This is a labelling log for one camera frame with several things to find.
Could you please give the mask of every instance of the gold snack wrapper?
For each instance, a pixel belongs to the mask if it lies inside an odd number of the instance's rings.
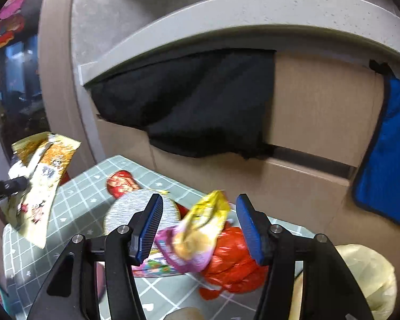
[[[175,228],[175,253],[185,261],[196,259],[207,264],[230,209],[223,191],[215,190],[203,197]]]
[[[40,132],[26,137],[12,144],[12,150],[16,153],[19,160],[22,161],[23,165],[28,166],[35,151],[39,148],[42,142],[47,141],[50,134],[50,132]]]
[[[20,235],[44,248],[56,189],[80,142],[50,132],[43,140],[39,140],[38,135],[31,136],[33,141],[28,137],[12,145],[18,155],[29,160],[26,174],[29,187],[9,199],[5,215]]]

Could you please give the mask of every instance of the black clip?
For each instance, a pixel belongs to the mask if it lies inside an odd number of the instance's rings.
[[[132,265],[149,255],[163,213],[163,199],[153,194],[144,211],[107,236],[69,241],[31,306],[27,320],[101,320],[95,263],[105,262],[112,319],[145,320]]]
[[[250,255],[269,265],[255,320],[287,320],[292,303],[295,261],[304,262],[300,320],[373,320],[356,280],[329,238],[293,236],[255,211],[246,194],[236,201]]]

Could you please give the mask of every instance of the snack bag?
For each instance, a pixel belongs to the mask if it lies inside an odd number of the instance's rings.
[[[201,287],[199,293],[203,299],[210,300],[223,291],[234,294],[252,292],[263,285],[267,272],[268,266],[259,266],[251,258],[241,229],[225,228],[218,236],[210,263],[201,272],[205,281],[221,289]]]
[[[222,191],[213,191],[190,209],[177,225],[156,234],[156,244],[181,273],[199,272],[209,263],[230,206]]]
[[[27,137],[12,145],[14,152],[27,163],[29,186],[25,192],[11,196],[7,211],[8,222],[28,241],[44,248],[50,208],[73,154],[80,142],[61,135],[45,133]]]
[[[140,188],[133,176],[125,170],[117,171],[107,178],[107,190],[114,198],[120,198]]]
[[[180,275],[175,267],[170,266],[162,253],[150,254],[140,266],[132,266],[134,277],[170,277]]]

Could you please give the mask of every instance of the green checkered tablecloth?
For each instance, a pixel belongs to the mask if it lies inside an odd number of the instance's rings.
[[[17,320],[26,319],[40,286],[69,239],[76,233],[87,238],[102,235],[103,218],[114,202],[105,182],[120,169],[129,171],[143,188],[169,191],[172,200],[187,208],[204,196],[120,155],[99,163],[61,186],[52,206],[44,249],[32,245],[10,225],[3,231],[7,291]],[[238,225],[235,211],[230,212],[229,218]],[[295,235],[314,236],[303,227],[274,218],[270,221],[279,223]],[[302,263],[297,262],[297,273],[301,269]],[[215,300],[205,301],[197,291],[205,284],[196,274],[136,278],[135,281],[148,320],[162,320],[167,313],[189,306],[199,308],[206,320],[251,320],[261,295],[261,289],[249,294],[224,292]],[[101,320],[110,320],[107,295],[101,299],[99,308]]]

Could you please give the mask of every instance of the blue cushion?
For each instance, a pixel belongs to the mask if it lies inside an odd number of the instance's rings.
[[[400,80],[386,78],[381,115],[353,186],[356,204],[400,224]]]

